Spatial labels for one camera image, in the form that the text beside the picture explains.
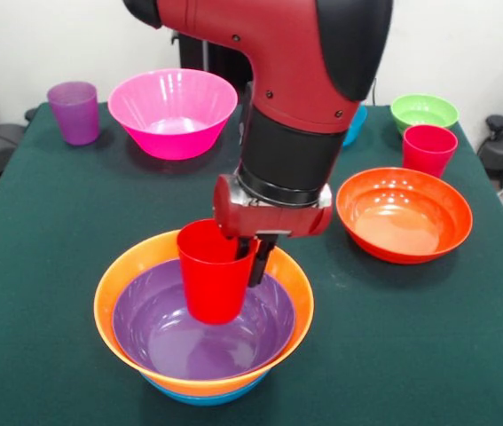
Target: purple plastic cup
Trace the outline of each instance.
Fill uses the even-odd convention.
[[[48,102],[62,138],[70,145],[87,145],[99,136],[98,91],[86,82],[67,82],[48,91]]]

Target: white wall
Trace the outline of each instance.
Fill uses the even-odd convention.
[[[0,0],[0,122],[20,121],[54,83],[83,79],[101,99],[120,81],[177,66],[169,31],[121,0]],[[424,91],[453,101],[469,138],[503,114],[503,0],[396,0],[378,103]]]
[[[407,92],[452,101],[477,146],[503,114],[503,0],[396,0],[377,101]]]
[[[0,0],[0,122],[24,122],[30,107],[65,80],[98,87],[177,67],[170,32],[136,20],[122,0]]]

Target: red plastic cup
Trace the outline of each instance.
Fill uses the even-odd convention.
[[[227,240],[214,219],[193,222],[177,237],[188,311],[198,321],[226,324],[240,314],[257,241],[236,260],[238,242]]]
[[[427,124],[410,127],[403,136],[403,167],[440,178],[457,146],[458,138],[447,129]]]

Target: cup rim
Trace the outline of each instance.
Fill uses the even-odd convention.
[[[76,100],[74,102],[59,102],[59,101],[53,99],[52,98],[52,96],[53,96],[52,93],[56,89],[58,89],[59,87],[61,87],[63,85],[66,85],[66,84],[81,84],[82,86],[86,86],[89,90],[91,90],[91,94],[89,96],[87,96],[87,97],[84,97],[83,99]],[[53,105],[56,105],[56,106],[60,106],[60,107],[73,107],[75,105],[80,105],[80,104],[83,104],[85,102],[89,102],[90,100],[95,99],[97,97],[97,95],[98,95],[98,89],[92,83],[82,82],[82,81],[70,81],[70,82],[58,83],[55,86],[50,87],[50,89],[46,93],[46,98],[48,99],[48,102],[50,104],[53,104]]]
[[[407,133],[411,130],[414,130],[416,128],[424,128],[424,127],[428,127],[428,128],[433,128],[433,129],[436,129],[436,130],[440,130],[442,131],[443,133],[447,134],[450,136],[453,144],[450,148],[444,150],[444,151],[430,151],[429,149],[424,149],[424,148],[421,148],[420,146],[416,146],[414,143],[412,143],[408,137],[407,137]],[[412,148],[414,149],[417,149],[423,153],[426,153],[426,154],[449,154],[449,153],[452,153],[454,152],[457,148],[458,148],[458,137],[453,133],[451,132],[450,130],[444,128],[444,127],[441,127],[441,126],[435,126],[434,124],[417,124],[416,126],[411,126],[409,128],[407,128],[405,130],[405,133],[403,134],[403,141],[408,145],[408,146],[411,146]]]
[[[199,264],[224,265],[224,266],[227,266],[227,265],[230,265],[230,264],[237,264],[237,263],[245,262],[250,257],[252,257],[252,256],[255,255],[256,250],[257,250],[257,246],[258,246],[258,242],[257,242],[256,239],[251,240],[251,242],[249,244],[249,251],[248,251],[248,253],[244,257],[242,257],[241,259],[231,260],[229,262],[209,262],[209,261],[206,261],[206,260],[201,260],[201,259],[199,259],[197,257],[194,257],[194,256],[186,253],[186,251],[183,250],[182,247],[180,247],[180,244],[178,244],[178,239],[180,238],[180,235],[182,234],[183,230],[185,228],[187,228],[188,226],[202,224],[202,223],[205,223],[205,222],[206,223],[207,222],[216,222],[216,220],[214,218],[195,220],[193,222],[190,222],[188,225],[184,226],[182,229],[180,229],[180,232],[177,235],[177,245],[178,245],[178,251],[181,252],[184,256],[189,257],[190,259],[192,259],[195,262],[198,262]]]

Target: green tablecloth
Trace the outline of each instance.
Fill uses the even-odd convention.
[[[397,266],[360,251],[337,217],[320,237],[283,240],[314,288],[311,331],[245,398],[198,408],[123,365],[92,302],[125,249],[210,215],[216,175],[239,158],[236,123],[171,164],[142,154],[105,106],[101,120],[100,140],[73,148],[41,107],[0,182],[0,425],[503,425],[503,208],[460,130],[445,178],[474,211],[468,241]],[[400,160],[389,110],[370,108],[332,188]]]

